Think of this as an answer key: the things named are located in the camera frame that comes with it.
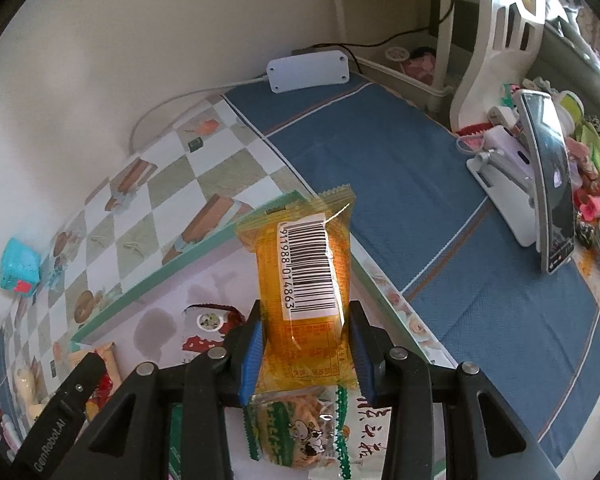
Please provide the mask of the dark green snack packet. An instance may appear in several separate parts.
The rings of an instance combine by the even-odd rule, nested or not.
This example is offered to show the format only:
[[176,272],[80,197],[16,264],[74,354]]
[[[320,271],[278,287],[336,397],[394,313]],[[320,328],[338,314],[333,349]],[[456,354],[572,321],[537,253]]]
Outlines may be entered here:
[[169,478],[171,480],[181,480],[182,478],[182,415],[182,404],[174,404],[171,410],[168,460]]

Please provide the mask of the white red snack packet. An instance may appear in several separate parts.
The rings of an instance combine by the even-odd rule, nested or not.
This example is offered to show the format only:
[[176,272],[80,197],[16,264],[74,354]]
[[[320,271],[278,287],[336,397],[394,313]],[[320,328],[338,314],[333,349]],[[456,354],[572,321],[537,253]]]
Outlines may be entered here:
[[198,354],[222,346],[226,335],[246,319],[233,306],[224,304],[192,304],[183,312],[183,360],[188,362]]

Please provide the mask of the green cartoon snack packet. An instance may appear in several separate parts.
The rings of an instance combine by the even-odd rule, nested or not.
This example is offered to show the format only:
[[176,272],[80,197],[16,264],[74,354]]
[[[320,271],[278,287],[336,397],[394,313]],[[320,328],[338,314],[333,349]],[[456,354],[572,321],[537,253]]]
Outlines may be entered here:
[[311,479],[351,479],[347,414],[341,386],[256,394],[242,409],[250,458]]

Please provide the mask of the orange yellow snack packet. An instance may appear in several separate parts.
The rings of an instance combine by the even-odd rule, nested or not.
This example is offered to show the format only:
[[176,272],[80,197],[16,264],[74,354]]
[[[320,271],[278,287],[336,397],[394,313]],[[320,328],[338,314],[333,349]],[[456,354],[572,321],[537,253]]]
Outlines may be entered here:
[[265,336],[257,393],[355,383],[347,322],[349,185],[248,214],[236,235],[256,256]]

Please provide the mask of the yellow jelly cup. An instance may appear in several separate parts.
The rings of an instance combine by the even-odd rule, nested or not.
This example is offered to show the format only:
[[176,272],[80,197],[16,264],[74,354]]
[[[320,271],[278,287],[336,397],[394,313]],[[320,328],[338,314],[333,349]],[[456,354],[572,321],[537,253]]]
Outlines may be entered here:
[[18,367],[14,371],[14,385],[24,406],[35,404],[36,383],[30,367]]

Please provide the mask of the white green-rimmed tray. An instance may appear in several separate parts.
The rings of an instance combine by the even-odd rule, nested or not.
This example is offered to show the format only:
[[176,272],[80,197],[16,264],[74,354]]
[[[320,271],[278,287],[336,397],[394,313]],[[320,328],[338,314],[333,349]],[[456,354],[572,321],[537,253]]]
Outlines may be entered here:
[[[455,359],[357,240],[351,250],[351,297],[362,304],[370,322],[428,362],[456,367]],[[172,366],[192,355],[182,348],[193,331],[190,306],[220,304],[248,314],[257,296],[256,257],[242,246],[233,226],[226,226],[127,289],[71,340],[81,348],[114,344],[123,376],[143,361]]]

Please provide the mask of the teal toy box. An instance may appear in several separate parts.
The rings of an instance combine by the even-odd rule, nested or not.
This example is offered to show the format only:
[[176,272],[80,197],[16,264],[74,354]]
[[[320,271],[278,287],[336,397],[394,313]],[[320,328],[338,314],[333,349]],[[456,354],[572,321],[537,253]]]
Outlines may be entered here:
[[41,256],[27,245],[11,238],[0,262],[0,287],[30,297],[40,282]]

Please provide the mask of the phone on white stand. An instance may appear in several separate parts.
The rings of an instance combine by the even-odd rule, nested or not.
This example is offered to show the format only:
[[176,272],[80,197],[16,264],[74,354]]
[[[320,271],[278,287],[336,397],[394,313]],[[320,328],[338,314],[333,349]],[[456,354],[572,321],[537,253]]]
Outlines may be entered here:
[[565,137],[549,94],[519,90],[513,100],[526,143],[484,148],[466,167],[518,244],[534,246],[542,271],[553,274],[569,261],[576,241]]

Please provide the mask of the white power adapter box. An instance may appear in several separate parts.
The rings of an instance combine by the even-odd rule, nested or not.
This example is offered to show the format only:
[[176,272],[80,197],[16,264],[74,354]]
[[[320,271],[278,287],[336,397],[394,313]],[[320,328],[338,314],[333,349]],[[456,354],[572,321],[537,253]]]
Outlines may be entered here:
[[350,80],[349,59],[339,50],[276,58],[268,62],[265,73],[274,93],[345,84]]

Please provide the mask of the white plastic chair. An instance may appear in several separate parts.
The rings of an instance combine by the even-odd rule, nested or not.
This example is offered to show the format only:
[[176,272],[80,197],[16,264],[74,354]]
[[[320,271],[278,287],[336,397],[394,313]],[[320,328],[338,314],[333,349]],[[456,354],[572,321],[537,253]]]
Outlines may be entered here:
[[504,86],[527,76],[545,17],[545,0],[478,0],[475,45],[450,106],[452,131],[485,122],[501,103]]

